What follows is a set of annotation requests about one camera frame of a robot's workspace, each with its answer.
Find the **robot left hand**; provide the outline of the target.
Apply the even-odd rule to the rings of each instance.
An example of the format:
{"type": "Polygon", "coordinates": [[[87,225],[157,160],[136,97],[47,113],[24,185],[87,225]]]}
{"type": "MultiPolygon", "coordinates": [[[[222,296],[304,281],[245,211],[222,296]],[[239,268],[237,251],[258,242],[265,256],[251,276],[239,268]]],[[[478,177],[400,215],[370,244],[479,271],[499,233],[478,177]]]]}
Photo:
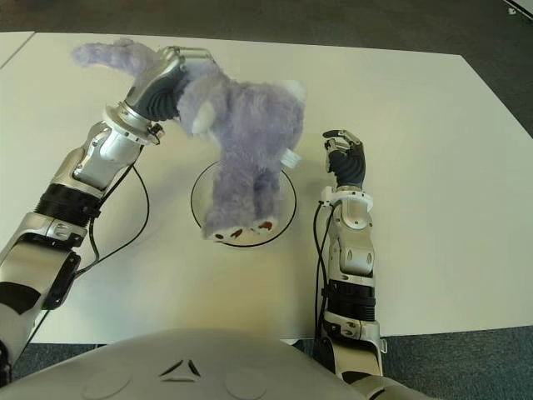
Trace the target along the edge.
{"type": "Polygon", "coordinates": [[[213,56],[204,48],[165,47],[157,52],[153,65],[136,77],[125,103],[149,121],[176,118],[177,103],[186,86],[215,65],[213,56]]]}

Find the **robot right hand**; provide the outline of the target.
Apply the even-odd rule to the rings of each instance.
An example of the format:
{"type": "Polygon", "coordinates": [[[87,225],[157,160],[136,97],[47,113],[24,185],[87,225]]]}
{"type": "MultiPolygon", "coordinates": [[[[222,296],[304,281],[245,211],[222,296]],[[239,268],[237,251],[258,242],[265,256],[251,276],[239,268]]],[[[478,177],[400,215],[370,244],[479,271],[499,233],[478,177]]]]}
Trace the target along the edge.
{"type": "Polygon", "coordinates": [[[362,189],[366,176],[366,159],[362,141],[345,129],[326,131],[326,170],[333,173],[338,187],[362,189]]]}

